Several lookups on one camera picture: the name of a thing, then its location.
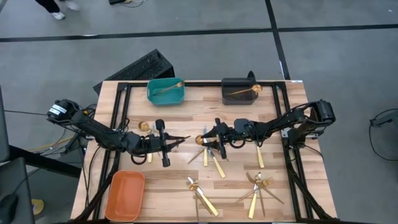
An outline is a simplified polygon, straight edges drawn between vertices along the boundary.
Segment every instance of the white sneaker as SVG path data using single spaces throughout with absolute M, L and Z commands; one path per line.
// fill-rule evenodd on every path
M 71 10 L 74 11 L 79 11 L 80 7 L 78 4 L 76 4 L 74 1 L 72 0 L 66 0 L 65 4 L 68 6 L 68 8 L 70 8 Z
M 51 15 L 58 20 L 65 18 L 65 15 L 62 12 L 53 12 Z

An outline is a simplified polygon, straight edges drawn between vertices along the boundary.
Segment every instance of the wooden tabletop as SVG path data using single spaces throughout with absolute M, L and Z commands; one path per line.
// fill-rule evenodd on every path
M 95 120 L 109 126 L 113 112 L 116 87 L 118 82 L 103 82 L 99 96 Z M 297 106 L 307 102 L 302 82 L 286 82 L 290 106 Z M 124 93 L 118 113 L 118 122 L 123 108 Z M 233 127 L 237 118 L 247 118 L 254 121 L 269 121 L 277 117 L 271 88 L 264 87 L 259 98 L 249 106 L 225 106 L 221 103 L 220 87 L 185 87 L 185 101 L 179 106 L 155 107 L 146 97 L 146 87 L 133 87 L 129 102 L 128 115 L 129 130 L 137 134 L 146 135 L 138 129 L 140 121 L 147 121 L 150 126 L 156 119 L 165 121 L 165 131 L 173 136 L 188 136 L 190 139 L 169 153 L 171 166 L 162 167 L 161 157 L 154 154 L 153 162 L 141 166 L 134 165 L 128 153 L 123 153 L 119 170 L 135 170 L 145 175 L 146 186 L 142 201 L 141 213 L 137 222 L 195 222 L 194 194 L 187 185 L 187 177 L 198 179 L 199 186 L 219 215 L 214 217 L 199 204 L 201 222 L 287 222 L 295 221 L 292 199 L 285 168 L 280 134 L 274 133 L 264 141 L 261 147 L 265 168 L 260 169 L 257 161 L 256 148 L 253 144 L 246 144 L 241 149 L 226 146 L 229 162 L 223 161 L 216 154 L 226 177 L 222 179 L 215 163 L 209 158 L 208 167 L 203 166 L 203 155 L 191 164 L 188 161 L 200 150 L 195 143 L 195 136 L 203 134 L 203 127 L 211 129 L 215 125 L 215 118 L 220 118 L 228 126 Z M 308 140 L 307 145 L 320 150 L 318 141 Z M 88 144 L 85 157 L 85 170 L 88 172 L 90 161 L 96 150 L 96 143 Z M 91 169 L 89 197 L 92 198 L 98 189 L 104 149 L 100 149 L 94 158 Z M 307 179 L 308 189 L 325 211 L 335 217 L 335 207 L 329 188 L 328 179 L 322 158 L 308 150 L 301 149 L 303 167 Z M 254 218 L 248 218 L 251 197 L 235 203 L 237 199 L 253 189 L 253 184 L 246 178 L 246 172 L 255 175 L 261 172 L 262 178 L 273 177 L 275 182 L 268 189 L 282 199 L 284 205 L 273 199 L 263 191 L 266 217 L 261 212 L 260 200 L 257 198 Z M 86 189 L 81 173 L 75 203 L 71 218 L 77 217 L 85 207 Z M 305 216 L 302 194 L 298 191 L 302 216 Z M 104 217 L 108 192 L 105 192 L 101 204 L 100 218 Z

